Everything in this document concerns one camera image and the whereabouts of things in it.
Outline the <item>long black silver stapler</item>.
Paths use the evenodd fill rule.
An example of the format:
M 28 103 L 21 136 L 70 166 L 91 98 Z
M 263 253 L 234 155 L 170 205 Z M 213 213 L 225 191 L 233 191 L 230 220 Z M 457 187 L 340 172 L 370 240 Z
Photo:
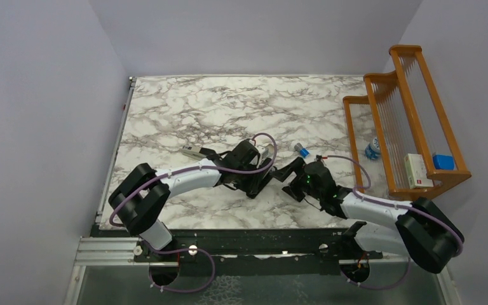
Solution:
M 179 149 L 179 152 L 196 160 L 220 158 L 220 154 L 215 150 L 200 146 L 183 146 Z

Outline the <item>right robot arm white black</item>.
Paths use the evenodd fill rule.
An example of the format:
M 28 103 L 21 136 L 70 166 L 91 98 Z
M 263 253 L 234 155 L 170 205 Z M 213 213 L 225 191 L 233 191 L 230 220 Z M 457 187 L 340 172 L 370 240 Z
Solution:
M 440 273 L 448 262 L 463 252 L 464 237 L 432 200 L 395 201 L 365 195 L 357 187 L 337 184 L 323 161 L 306 163 L 298 157 L 272 172 L 283 182 L 290 197 L 302 201 L 310 196 L 320 210 L 359 225 L 341 242 L 346 257 L 356 259 L 364 252 L 404 255 L 430 273 Z

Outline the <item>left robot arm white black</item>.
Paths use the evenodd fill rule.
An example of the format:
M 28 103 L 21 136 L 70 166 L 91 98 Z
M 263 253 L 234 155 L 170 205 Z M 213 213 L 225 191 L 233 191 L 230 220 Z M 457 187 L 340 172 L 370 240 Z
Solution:
M 132 236 L 150 245 L 157 260 L 166 261 L 172 257 L 175 245 L 159 215 L 169 199 L 217 186 L 255 198 L 271 180 L 275 157 L 275 151 L 243 140 L 230 151 L 206 150 L 203 158 L 189 166 L 153 169 L 141 163 L 109 195 L 107 202 L 113 209 L 109 221 L 115 225 L 118 218 Z

